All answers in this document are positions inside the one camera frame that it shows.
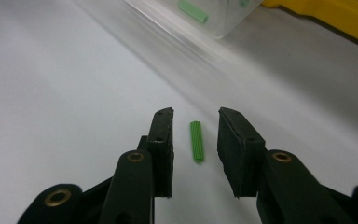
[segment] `yellow object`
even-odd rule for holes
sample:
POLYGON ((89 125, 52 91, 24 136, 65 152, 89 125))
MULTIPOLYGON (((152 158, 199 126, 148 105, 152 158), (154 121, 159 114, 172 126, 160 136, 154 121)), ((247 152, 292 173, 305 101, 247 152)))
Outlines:
POLYGON ((358 0, 265 0, 262 5, 312 16, 358 39, 358 0))

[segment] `small green block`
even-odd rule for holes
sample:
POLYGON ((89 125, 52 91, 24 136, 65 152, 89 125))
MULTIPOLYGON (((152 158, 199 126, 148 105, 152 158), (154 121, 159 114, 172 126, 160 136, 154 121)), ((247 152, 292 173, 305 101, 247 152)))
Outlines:
POLYGON ((193 145, 193 159, 196 162, 202 162, 204 159, 201 122, 190 122, 191 142, 193 145))
POLYGON ((178 7, 194 20, 204 24, 208 20, 208 14, 186 0, 180 0, 178 7))

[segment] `transparent plastic box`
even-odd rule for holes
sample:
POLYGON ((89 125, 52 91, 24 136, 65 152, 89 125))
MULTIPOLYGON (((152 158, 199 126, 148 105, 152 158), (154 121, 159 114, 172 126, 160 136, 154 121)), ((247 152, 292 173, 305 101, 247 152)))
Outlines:
POLYGON ((263 0, 126 0, 147 18, 169 30, 193 32, 194 28, 212 38, 231 31, 263 0))

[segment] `brass screw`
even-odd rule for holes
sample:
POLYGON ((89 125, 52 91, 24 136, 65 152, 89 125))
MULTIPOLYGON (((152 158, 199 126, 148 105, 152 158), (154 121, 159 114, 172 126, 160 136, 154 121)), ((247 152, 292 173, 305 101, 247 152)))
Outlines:
POLYGON ((132 152, 127 156, 127 160, 132 162, 142 161, 145 158, 145 155, 139 152, 132 152))
POLYGON ((66 203, 66 201, 69 200, 71 197, 71 191, 69 189, 56 189, 53 192, 51 192, 48 197, 45 199, 45 205, 48 207, 55 207, 59 206, 63 203, 66 203), (54 199, 54 196, 60 195, 60 199, 54 199))
POLYGON ((277 160, 277 161, 281 161, 281 162, 290 162, 292 160, 292 158, 287 155, 286 153, 283 152, 276 152, 274 154, 272 154, 272 157, 277 160))

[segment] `white surface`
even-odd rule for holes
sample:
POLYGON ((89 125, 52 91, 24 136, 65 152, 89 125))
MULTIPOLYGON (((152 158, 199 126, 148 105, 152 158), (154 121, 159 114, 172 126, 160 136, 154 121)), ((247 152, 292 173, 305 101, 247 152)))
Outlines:
POLYGON ((295 153, 323 184, 351 194, 358 46, 264 8, 222 44, 247 67, 196 90, 193 79, 151 69, 71 1, 0 1, 0 224, 17 222, 50 186, 86 190, 111 176, 154 112, 168 106, 175 110, 173 198, 156 200, 156 223, 260 223, 254 199, 233 197, 217 157, 221 105, 242 112, 268 148, 295 153), (204 133, 202 165, 191 159, 194 119, 204 133))

